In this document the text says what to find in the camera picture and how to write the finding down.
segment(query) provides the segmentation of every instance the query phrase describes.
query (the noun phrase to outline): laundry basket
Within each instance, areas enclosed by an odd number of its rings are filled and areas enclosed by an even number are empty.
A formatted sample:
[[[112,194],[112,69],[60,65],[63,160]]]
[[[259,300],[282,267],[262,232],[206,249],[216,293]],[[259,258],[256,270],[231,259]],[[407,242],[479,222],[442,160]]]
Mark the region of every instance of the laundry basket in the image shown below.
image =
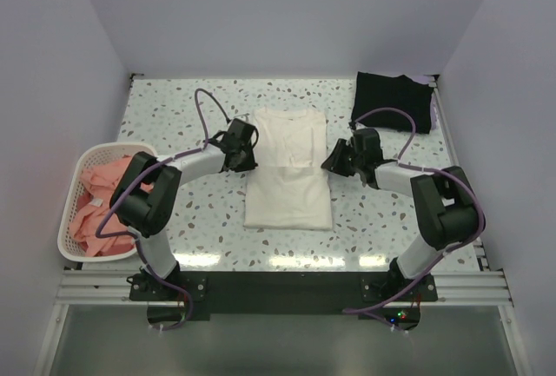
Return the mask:
[[[146,152],[150,155],[156,155],[156,150],[152,146],[138,142],[115,142],[106,143],[90,148],[85,152],[77,162],[76,170],[69,187],[68,198],[63,209],[62,223],[58,231],[58,249],[66,259],[71,261],[118,261],[125,259],[136,253],[133,247],[126,253],[115,254],[113,256],[97,256],[85,257],[85,251],[79,246],[77,241],[73,240],[69,231],[69,224],[76,218],[77,199],[84,193],[85,187],[79,180],[81,173],[86,168],[96,165],[104,165],[121,159],[125,155],[132,156],[137,152]]]

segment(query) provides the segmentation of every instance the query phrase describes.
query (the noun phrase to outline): white t-shirt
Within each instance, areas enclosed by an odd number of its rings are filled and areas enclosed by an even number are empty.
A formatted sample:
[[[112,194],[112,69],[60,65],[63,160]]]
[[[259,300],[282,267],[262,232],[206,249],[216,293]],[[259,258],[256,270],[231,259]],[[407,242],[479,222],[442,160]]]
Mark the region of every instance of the white t-shirt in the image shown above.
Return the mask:
[[[245,227],[331,229],[324,114],[258,109],[253,124],[259,166],[248,176]]]

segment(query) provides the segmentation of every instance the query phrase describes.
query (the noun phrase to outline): pink cloth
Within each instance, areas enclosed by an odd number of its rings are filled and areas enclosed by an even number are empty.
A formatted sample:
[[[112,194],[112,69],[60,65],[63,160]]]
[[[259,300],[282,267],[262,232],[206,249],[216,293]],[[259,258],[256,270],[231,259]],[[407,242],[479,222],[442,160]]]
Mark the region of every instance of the pink cloth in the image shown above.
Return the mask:
[[[86,193],[77,200],[78,211],[76,218],[69,225],[69,234],[81,244],[88,257],[122,254],[134,246],[133,239],[127,235],[108,239],[95,237],[96,228],[109,212],[110,198],[130,161],[131,157],[124,156],[106,165],[84,169],[81,173],[80,179]],[[103,232],[114,233],[125,230],[127,228],[113,215]]]

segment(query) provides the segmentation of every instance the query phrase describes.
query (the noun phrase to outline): gray floor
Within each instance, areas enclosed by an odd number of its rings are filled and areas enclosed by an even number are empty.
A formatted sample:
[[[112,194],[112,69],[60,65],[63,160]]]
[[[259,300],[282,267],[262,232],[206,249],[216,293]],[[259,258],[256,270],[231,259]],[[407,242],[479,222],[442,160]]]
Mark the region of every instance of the gray floor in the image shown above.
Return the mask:
[[[144,307],[72,307],[54,375],[514,375],[497,309],[425,309],[409,338],[371,320],[215,315],[148,330]]]

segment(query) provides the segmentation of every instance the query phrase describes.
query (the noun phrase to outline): white speckled tabletop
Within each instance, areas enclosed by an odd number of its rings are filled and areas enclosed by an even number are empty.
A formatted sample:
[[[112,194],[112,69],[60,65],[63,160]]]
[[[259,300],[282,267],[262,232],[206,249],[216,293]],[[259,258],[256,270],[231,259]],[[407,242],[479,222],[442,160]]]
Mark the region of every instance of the white speckled tabletop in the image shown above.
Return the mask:
[[[202,139],[193,92],[214,92],[230,116],[260,107],[316,108],[328,120],[328,149],[348,138],[354,101],[352,79],[183,79],[135,80],[120,135],[121,142],[148,142],[161,155],[197,147]],[[217,107],[202,96],[211,135],[225,128]],[[385,157],[403,146],[408,133],[380,129]],[[417,135],[404,160],[450,166],[439,127]],[[182,269],[191,270],[387,270],[418,233],[412,200],[364,188],[358,179],[330,175],[333,231],[250,229],[243,227],[245,174],[205,176],[185,185],[175,201],[168,236]],[[137,270],[135,255],[123,261],[85,263],[88,270]],[[473,246],[442,261],[436,271],[478,271]]]

